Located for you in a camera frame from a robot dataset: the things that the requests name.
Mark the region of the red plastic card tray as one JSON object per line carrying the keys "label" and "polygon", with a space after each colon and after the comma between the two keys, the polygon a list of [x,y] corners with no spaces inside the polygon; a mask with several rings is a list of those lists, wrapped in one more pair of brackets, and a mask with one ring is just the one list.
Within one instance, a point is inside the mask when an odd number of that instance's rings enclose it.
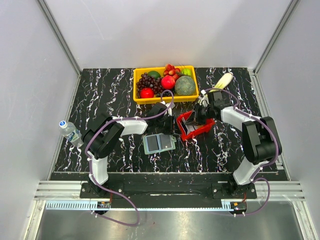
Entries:
{"label": "red plastic card tray", "polygon": [[189,140],[189,139],[193,139],[195,138],[196,136],[202,134],[202,133],[208,133],[212,126],[215,124],[215,121],[211,118],[211,119],[207,119],[205,124],[204,125],[200,125],[201,127],[198,128],[197,130],[191,132],[190,134],[186,135],[182,129],[182,126],[181,126],[181,122],[182,122],[182,117],[184,116],[185,113],[182,113],[181,115],[179,115],[176,119],[176,122],[177,122],[177,125],[180,129],[180,132],[181,132],[181,139],[183,141],[186,141],[186,140]]}

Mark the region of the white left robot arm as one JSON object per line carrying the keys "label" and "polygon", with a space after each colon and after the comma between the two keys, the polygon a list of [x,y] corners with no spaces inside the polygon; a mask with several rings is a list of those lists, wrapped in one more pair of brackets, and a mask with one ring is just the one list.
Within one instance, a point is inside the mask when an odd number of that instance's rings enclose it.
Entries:
{"label": "white left robot arm", "polygon": [[115,117],[103,113],[91,124],[81,138],[89,161],[89,179],[93,182],[90,190],[96,197],[102,198],[108,193],[108,157],[119,139],[129,135],[142,136],[155,130],[164,135],[173,135],[174,107],[175,104],[172,102],[158,102],[144,117]]}

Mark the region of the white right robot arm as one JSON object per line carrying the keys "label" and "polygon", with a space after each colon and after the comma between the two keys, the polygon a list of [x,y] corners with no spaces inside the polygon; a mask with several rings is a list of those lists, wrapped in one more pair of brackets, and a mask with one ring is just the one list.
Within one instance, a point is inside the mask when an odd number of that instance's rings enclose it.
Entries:
{"label": "white right robot arm", "polygon": [[282,146],[273,118],[258,117],[240,110],[240,102],[231,105],[222,92],[227,93],[217,88],[203,90],[193,110],[182,116],[178,125],[183,134],[191,134],[192,128],[198,130],[208,120],[216,120],[242,132],[244,158],[227,186],[228,194],[239,198],[246,191],[245,185],[252,183],[260,170],[278,159]]}

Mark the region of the white credit card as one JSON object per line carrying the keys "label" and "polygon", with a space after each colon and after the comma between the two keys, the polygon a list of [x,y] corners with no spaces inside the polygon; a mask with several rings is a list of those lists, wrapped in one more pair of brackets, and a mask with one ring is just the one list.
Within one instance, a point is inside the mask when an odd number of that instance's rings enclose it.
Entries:
{"label": "white credit card", "polygon": [[202,127],[201,125],[187,125],[187,122],[185,118],[183,117],[181,119],[181,127],[186,135],[190,134],[191,132],[194,132],[195,130]]}

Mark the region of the green netted melon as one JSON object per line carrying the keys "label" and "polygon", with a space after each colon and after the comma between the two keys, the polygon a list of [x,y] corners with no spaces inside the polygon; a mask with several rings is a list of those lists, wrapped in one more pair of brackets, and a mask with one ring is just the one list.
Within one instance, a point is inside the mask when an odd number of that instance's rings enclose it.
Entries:
{"label": "green netted melon", "polygon": [[180,96],[190,96],[194,94],[196,84],[190,76],[184,75],[177,79],[174,89]]}

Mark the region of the red pomegranate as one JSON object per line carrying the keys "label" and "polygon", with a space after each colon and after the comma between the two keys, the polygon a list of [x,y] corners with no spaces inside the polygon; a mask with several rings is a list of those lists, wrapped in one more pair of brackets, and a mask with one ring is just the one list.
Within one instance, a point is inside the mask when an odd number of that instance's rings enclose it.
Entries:
{"label": "red pomegranate", "polygon": [[170,75],[166,75],[162,78],[161,80],[161,86],[165,89],[165,90],[171,90],[175,87],[176,84],[176,80],[173,76]]}

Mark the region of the red round fruit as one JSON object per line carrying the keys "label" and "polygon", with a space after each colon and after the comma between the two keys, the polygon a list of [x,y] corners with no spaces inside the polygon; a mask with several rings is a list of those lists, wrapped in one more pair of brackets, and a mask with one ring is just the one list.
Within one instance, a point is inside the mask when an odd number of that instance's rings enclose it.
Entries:
{"label": "red round fruit", "polygon": [[155,93],[152,88],[146,87],[140,90],[139,95],[141,99],[148,99],[148,98],[153,98]]}

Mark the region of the green apple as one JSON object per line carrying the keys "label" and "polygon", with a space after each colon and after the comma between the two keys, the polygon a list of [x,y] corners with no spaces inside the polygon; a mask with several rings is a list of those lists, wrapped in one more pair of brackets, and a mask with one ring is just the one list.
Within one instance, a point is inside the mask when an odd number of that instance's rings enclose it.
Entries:
{"label": "green apple", "polygon": [[192,71],[189,69],[189,68],[183,68],[181,73],[184,75],[184,76],[192,76]]}

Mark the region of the green spring onion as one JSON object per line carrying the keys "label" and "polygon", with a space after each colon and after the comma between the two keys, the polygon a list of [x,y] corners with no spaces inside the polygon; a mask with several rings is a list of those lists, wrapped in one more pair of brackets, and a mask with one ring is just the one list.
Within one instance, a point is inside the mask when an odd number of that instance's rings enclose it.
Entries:
{"label": "green spring onion", "polygon": [[225,73],[219,81],[214,86],[215,89],[224,89],[226,88],[229,83],[233,80],[233,74],[232,73]]}

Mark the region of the dark purple grape bunch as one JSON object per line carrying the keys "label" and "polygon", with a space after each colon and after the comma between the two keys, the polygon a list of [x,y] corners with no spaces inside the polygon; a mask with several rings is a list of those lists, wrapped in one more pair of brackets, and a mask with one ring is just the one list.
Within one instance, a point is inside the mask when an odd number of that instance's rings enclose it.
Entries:
{"label": "dark purple grape bunch", "polygon": [[136,83],[137,97],[140,98],[140,91],[143,88],[152,88],[154,96],[160,97],[160,94],[165,90],[161,85],[162,76],[155,79],[148,76],[148,73],[143,73]]}

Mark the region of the green avocado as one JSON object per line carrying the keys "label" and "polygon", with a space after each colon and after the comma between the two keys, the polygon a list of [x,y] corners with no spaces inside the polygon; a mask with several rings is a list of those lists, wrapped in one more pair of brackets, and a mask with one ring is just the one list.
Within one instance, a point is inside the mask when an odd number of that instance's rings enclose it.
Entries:
{"label": "green avocado", "polygon": [[148,72],[148,76],[149,76],[149,77],[153,77],[153,78],[155,78],[155,79],[158,79],[158,78],[161,77],[161,75],[160,75],[157,71],[154,71],[154,70],[149,71],[149,72]]}

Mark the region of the yellow plastic fruit bin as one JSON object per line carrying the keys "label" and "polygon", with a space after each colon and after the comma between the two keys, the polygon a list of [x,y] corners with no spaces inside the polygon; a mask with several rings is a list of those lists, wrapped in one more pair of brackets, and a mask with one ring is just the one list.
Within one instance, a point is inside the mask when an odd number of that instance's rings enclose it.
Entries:
{"label": "yellow plastic fruit bin", "polygon": [[[177,66],[177,68],[182,69],[189,69],[191,71],[191,78],[193,79],[195,83],[195,91],[191,95],[178,95],[174,94],[174,103],[178,102],[194,102],[198,96],[199,96],[199,88],[198,88],[198,82],[197,82],[197,77],[196,77],[196,72],[195,68],[192,65],[185,65],[185,66]],[[144,105],[144,104],[155,104],[161,101],[160,97],[154,96],[153,98],[139,98],[138,97],[138,87],[137,83],[139,79],[141,78],[141,75],[144,73],[148,73],[150,71],[156,71],[163,76],[163,72],[165,71],[165,67],[147,67],[147,68],[135,68],[133,70],[133,90],[132,90],[132,96],[133,100],[138,104],[138,105]]]}

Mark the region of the clear plastic water bottle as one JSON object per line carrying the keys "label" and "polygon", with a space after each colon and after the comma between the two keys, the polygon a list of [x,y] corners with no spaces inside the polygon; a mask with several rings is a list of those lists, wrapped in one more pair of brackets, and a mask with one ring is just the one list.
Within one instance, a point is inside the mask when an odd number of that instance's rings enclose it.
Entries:
{"label": "clear plastic water bottle", "polygon": [[59,127],[60,134],[73,146],[80,148],[84,144],[81,132],[72,122],[62,120],[59,122]]}

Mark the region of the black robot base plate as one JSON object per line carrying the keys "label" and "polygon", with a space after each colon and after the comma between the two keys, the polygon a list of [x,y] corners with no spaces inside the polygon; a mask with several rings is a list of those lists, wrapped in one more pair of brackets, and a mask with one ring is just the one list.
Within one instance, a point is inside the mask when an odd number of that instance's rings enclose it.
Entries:
{"label": "black robot base plate", "polygon": [[228,173],[110,173],[102,187],[87,173],[54,174],[50,180],[57,191],[74,191],[75,198],[105,200],[117,206],[191,205],[208,207],[215,202],[255,200],[250,183],[230,189]]}

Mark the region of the aluminium frame rail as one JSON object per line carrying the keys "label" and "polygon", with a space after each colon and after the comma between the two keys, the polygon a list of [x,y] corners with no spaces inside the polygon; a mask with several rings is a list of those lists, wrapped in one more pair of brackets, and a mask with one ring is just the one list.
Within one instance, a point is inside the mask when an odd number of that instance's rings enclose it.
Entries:
{"label": "aluminium frame rail", "polygon": [[[49,200],[45,203],[46,210],[64,210],[64,211],[133,211],[133,206],[121,206],[103,201],[71,201],[71,200]],[[138,206],[138,211],[151,212],[246,212],[246,204],[243,202],[217,201],[209,206],[192,206],[192,205],[154,205],[154,206]]]}

